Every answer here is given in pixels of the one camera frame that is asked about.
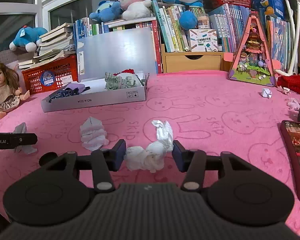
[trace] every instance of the crumpled tissue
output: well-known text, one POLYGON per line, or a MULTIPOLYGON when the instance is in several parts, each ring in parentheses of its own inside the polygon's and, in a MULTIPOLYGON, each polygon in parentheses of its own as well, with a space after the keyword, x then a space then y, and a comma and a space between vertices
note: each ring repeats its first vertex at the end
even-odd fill
POLYGON ((300 110, 300 104, 295 98, 288 98, 285 101, 287 102, 287 106, 289 106, 289 110, 300 110))
POLYGON ((169 122, 153 120, 152 124, 157 128, 157 141, 150 143, 146 149, 134 146, 126 151, 124 159, 130 171, 141 169, 155 173, 162 170, 166 153, 173 150, 173 132, 169 122))
MULTIPOLYGON (((27 133, 27 125, 25 122, 22 124, 19 124, 14 129, 13 133, 27 133)), ((31 145, 19 145, 15 148, 15 152, 19 153, 20 151, 23 151, 25 154, 31 154, 35 153, 37 149, 33 148, 31 145)))
POLYGON ((269 88, 263 88, 261 94, 264 98, 271 98, 272 96, 272 92, 269 88))
POLYGON ((90 151, 95 151, 100 149, 103 145, 108 145, 109 140, 106 139, 107 132, 104 128, 100 120, 90 116, 84 124, 80 126, 82 147, 90 151))

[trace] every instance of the pink blanket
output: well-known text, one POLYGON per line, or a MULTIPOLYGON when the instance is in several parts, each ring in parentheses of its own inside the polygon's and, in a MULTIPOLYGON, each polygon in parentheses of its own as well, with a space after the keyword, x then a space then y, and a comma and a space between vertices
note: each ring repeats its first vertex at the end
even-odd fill
MULTIPOLYGON (((147 101, 112 106, 43 113, 40 100, 49 93, 32 95, 19 108, 0 120, 0 132, 12 132, 25 122, 28 132, 38 136, 37 153, 25 155, 13 150, 0 150, 0 212, 4 213, 2 196, 9 185, 37 169, 39 158, 46 152, 58 155, 76 151, 90 152, 81 146, 79 126, 89 116, 100 119, 108 132, 112 147, 122 138, 127 147, 146 147, 155 141, 154 119, 168 120, 174 139, 187 149, 201 149, 208 155, 230 151, 293 188, 292 174, 278 124, 295 119, 286 102, 288 96, 271 88, 271 99, 261 96, 262 86, 226 79, 221 71, 196 71, 152 76, 148 82, 147 101)), ((171 154, 165 167, 155 174, 129 171, 123 163, 112 172, 116 185, 122 182, 182 182, 171 154)), ((80 180, 92 186, 91 172, 82 171, 80 180)), ((207 171, 205 185, 217 180, 217 173, 207 171)), ((295 197, 294 209, 287 225, 300 235, 300 201, 295 197)))

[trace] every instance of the doll hair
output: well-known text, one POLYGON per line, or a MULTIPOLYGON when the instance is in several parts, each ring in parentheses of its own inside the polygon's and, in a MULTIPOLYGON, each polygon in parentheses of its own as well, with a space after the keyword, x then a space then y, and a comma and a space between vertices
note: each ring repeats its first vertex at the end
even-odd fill
POLYGON ((4 74, 6 84, 10 87, 11 92, 14 94, 18 87, 20 87, 18 73, 13 69, 8 68, 3 63, 0 63, 0 70, 4 74))

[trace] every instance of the green cloth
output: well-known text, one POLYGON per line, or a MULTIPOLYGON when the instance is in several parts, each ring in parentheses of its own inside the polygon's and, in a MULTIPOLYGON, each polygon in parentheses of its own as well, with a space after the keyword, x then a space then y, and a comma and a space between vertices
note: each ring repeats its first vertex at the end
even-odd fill
POLYGON ((126 77, 122 79, 121 76, 114 76, 110 72, 106 72, 106 89, 107 90, 116 90, 123 88, 133 88, 136 87, 136 81, 132 77, 126 77))

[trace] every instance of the doll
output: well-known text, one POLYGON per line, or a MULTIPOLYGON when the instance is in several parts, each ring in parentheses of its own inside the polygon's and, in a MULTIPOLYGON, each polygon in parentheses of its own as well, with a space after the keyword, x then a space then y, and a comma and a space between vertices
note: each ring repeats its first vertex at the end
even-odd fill
POLYGON ((19 86, 18 73, 0 63, 0 119, 30 97, 30 91, 22 95, 19 86))

